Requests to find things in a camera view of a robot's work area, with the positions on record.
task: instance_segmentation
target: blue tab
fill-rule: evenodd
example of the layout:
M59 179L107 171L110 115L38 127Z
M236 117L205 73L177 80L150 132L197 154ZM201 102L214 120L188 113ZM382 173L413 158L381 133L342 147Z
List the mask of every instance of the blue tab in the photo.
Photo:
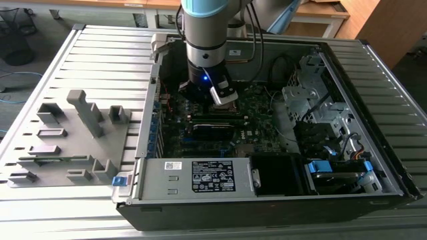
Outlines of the blue tab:
M125 187L127 185L127 178L125 176L114 176L111 178L113 187Z
M308 164L310 173L332 173L330 163L326 160L314 160Z
M308 163L308 169L312 174L316 172L314 164L312 162Z
M365 167L365 171L369 172L373 170L372 164L369 161L364 161L364 167Z

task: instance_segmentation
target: wooden desk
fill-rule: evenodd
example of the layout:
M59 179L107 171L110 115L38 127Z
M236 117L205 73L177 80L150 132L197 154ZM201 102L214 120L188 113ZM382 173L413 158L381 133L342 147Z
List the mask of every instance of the wooden desk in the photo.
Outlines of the wooden desk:
M174 15L180 2L180 0L6 0L0 2L0 6L145 14L148 27L154 29L158 26L157 16ZM333 38L348 17L349 14L334 11L329 3L308 2L298 6L292 22L325 24L322 37Z
M174 15L180 2L180 0L146 0L144 5L146 19L153 19L161 14ZM336 11L329 3L306 2L298 6L292 22L326 25L322 37L333 38L348 17L348 12Z

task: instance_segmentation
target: black plastic bracket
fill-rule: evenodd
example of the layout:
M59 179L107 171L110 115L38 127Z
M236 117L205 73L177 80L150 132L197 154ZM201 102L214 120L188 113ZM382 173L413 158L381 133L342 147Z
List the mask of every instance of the black plastic bracket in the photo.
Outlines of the black plastic bracket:
M82 24L82 23L75 23L73 26L71 26L71 30L82 30L85 29L86 25Z
M368 40L365 39L358 39L358 42L362 44L362 45L370 45Z

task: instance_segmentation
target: warning label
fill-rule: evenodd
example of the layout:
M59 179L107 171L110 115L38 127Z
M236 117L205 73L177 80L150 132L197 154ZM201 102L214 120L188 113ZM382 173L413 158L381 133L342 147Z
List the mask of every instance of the warning label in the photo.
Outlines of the warning label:
M234 192L233 162L193 161L192 191L194 193Z

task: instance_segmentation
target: floor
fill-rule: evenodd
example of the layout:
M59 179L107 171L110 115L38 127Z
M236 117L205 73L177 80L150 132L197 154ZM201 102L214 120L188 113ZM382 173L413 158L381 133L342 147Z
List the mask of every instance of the floor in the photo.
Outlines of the floor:
M83 11L59 11L61 20L53 20L49 11L45 9L33 9L33 17L38 32L26 37L27 43L34 50L35 59L31 63L11 67L0 60L0 70L7 72L37 72L43 73L54 57L57 50L65 40L73 24L90 24L118 27L134 27L133 15L127 13L102 13ZM173 26L166 24L166 18L160 17L160 25L165 28ZM393 69L396 77L400 79L404 87L408 89L414 100L424 110L427 110L427 98L424 98L427 89L427 56L412 59L405 56ZM6 92L0 93L0 100L23 101L38 82L35 75L10 75L0 78L0 84L6 87ZM10 104L0 102L0 130L6 131L19 112L22 103Z

